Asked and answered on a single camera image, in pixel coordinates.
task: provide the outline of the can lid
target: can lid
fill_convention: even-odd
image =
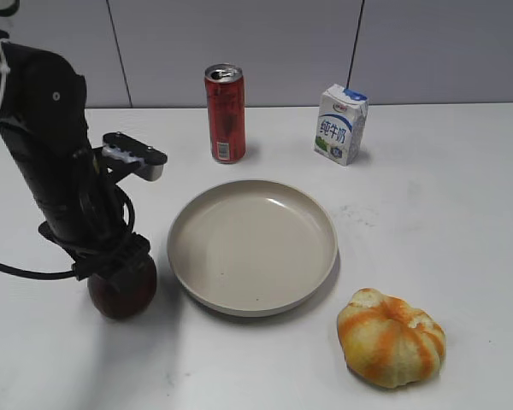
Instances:
[[[241,68],[228,63],[215,64],[205,70],[205,78],[214,83],[233,83],[241,77]]]

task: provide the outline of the white table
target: white table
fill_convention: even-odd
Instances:
[[[496,409],[513,405],[513,104],[372,107],[356,163],[312,151],[316,108],[247,109],[247,156],[211,159],[204,109],[90,110],[91,139],[122,130],[169,155],[162,179],[130,177],[138,232],[160,285],[149,309],[115,323],[85,284],[0,273],[0,410]],[[261,320],[202,309],[168,269],[166,237],[194,196],[225,181],[295,185],[331,214],[338,280]],[[0,140],[0,261],[70,265],[37,233],[42,216]],[[394,391],[346,370],[335,320],[375,287],[445,329],[439,377]]]

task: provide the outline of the black cable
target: black cable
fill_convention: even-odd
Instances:
[[[11,6],[8,6],[6,9],[0,9],[0,17],[10,17],[17,13],[20,7],[20,0],[15,0]]]
[[[54,273],[33,272],[33,271],[26,271],[25,269],[18,269],[16,267],[4,265],[3,263],[0,263],[0,272],[7,273],[9,275],[18,276],[19,278],[37,279],[37,280],[58,280],[58,279],[73,278],[76,276],[76,273],[74,273],[74,271],[54,272]]]
[[[44,272],[34,272],[34,271],[27,271],[25,269],[19,269],[16,267],[4,265],[3,263],[0,263],[0,272],[7,273],[9,275],[17,276],[19,278],[26,278],[26,279],[36,279],[36,280],[59,280],[59,279],[67,279],[67,278],[74,278],[76,276],[89,276],[87,273],[92,273],[92,271],[95,266],[102,265],[103,263],[106,263],[113,259],[118,252],[124,247],[124,245],[129,240],[129,237],[131,236],[133,232],[133,228],[135,226],[135,208],[133,207],[133,203],[129,199],[129,196],[121,190],[120,187],[116,186],[116,189],[118,190],[118,193],[120,194],[121,200],[123,203],[127,206],[127,212],[129,214],[129,219],[127,220],[127,228],[125,230],[125,233],[118,242],[118,244],[115,246],[114,249],[112,249],[110,252],[96,256],[91,259],[91,263],[89,263],[87,266],[85,266],[85,269],[83,271],[66,271],[66,272],[52,272],[52,273],[44,273]]]

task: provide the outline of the plate rim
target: plate rim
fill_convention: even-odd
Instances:
[[[222,303],[215,303],[215,302],[210,302],[210,301],[206,300],[204,297],[199,295],[195,290],[193,290],[182,279],[182,277],[174,270],[173,263],[171,261],[172,260],[172,258],[171,258],[171,253],[172,253],[172,251],[171,251],[171,235],[172,235],[173,230],[176,227],[180,217],[190,207],[190,205],[192,205],[201,196],[203,196],[205,194],[208,194],[209,192],[211,192],[213,190],[217,190],[217,189],[219,189],[221,187],[224,187],[224,186],[227,186],[227,185],[247,184],[247,183],[266,183],[266,184],[272,184],[272,185],[281,185],[281,186],[286,187],[286,188],[288,188],[290,190],[296,191],[298,194],[300,194],[302,196],[307,197],[323,213],[323,215],[325,216],[325,218],[327,220],[327,223],[330,226],[331,231],[333,233],[333,258],[330,261],[327,270],[322,275],[321,280],[314,287],[314,289],[311,292],[309,292],[307,295],[305,295],[304,297],[299,298],[299,299],[297,299],[295,301],[284,303],[282,305],[279,305],[279,306],[276,306],[276,307],[267,308],[267,309],[259,309],[259,310],[255,310],[255,309],[240,309],[240,308],[237,308],[237,307],[229,307],[229,306],[227,306],[225,304],[222,304]],[[221,183],[221,184],[214,185],[214,186],[208,188],[207,190],[204,190],[204,191],[200,192],[199,194],[194,196],[177,213],[177,215],[175,216],[175,218],[173,220],[173,223],[169,227],[168,241],[167,241],[167,253],[168,253],[169,267],[171,268],[171,271],[173,272],[174,276],[177,278],[177,280],[179,280],[180,284],[182,284],[182,287],[192,297],[194,297],[198,302],[202,303],[207,308],[213,309],[216,312],[220,312],[220,313],[224,313],[224,314],[229,314],[229,315],[232,315],[232,316],[239,316],[239,317],[264,317],[264,316],[271,316],[271,315],[274,315],[274,314],[277,314],[277,313],[286,312],[286,311],[291,310],[292,308],[295,308],[296,306],[302,304],[303,302],[307,301],[308,299],[310,299],[321,288],[323,283],[331,275],[331,272],[333,271],[333,268],[334,268],[334,264],[336,263],[336,260],[338,259],[338,255],[339,255],[339,243],[338,243],[338,233],[336,232],[336,228],[334,226],[333,220],[331,219],[331,216],[328,214],[327,210],[313,196],[307,194],[306,192],[304,192],[304,191],[300,190],[299,188],[296,188],[296,187],[294,187],[294,186],[292,186],[290,184],[284,184],[282,182],[273,181],[273,180],[270,180],[270,179],[235,179],[235,180],[232,180],[232,181],[227,181],[227,182],[224,182],[224,183]]]

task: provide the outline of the panel seam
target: panel seam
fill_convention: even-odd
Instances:
[[[359,43],[359,31],[361,30],[361,21],[363,20],[363,10],[365,8],[365,1],[366,0],[361,0],[361,8],[359,9],[359,17],[357,18],[356,38],[353,42],[353,51],[351,52],[351,60],[350,60],[350,71],[348,72],[348,80],[346,81],[347,88],[350,88],[351,73],[353,71],[353,62],[355,61],[355,58],[356,58],[357,43]]]
[[[112,33],[114,34],[114,41],[116,44],[116,52],[118,53],[118,58],[120,59],[121,75],[123,76],[123,82],[126,85],[127,99],[129,100],[129,107],[133,108],[133,100],[131,99],[131,92],[129,91],[129,83],[127,82],[126,68],[123,64],[123,58],[121,58],[120,43],[118,43],[118,35],[116,33],[114,17],[112,17],[112,9],[110,8],[110,1],[105,0],[105,2],[106,2],[106,7],[109,10],[110,25],[112,26]]]

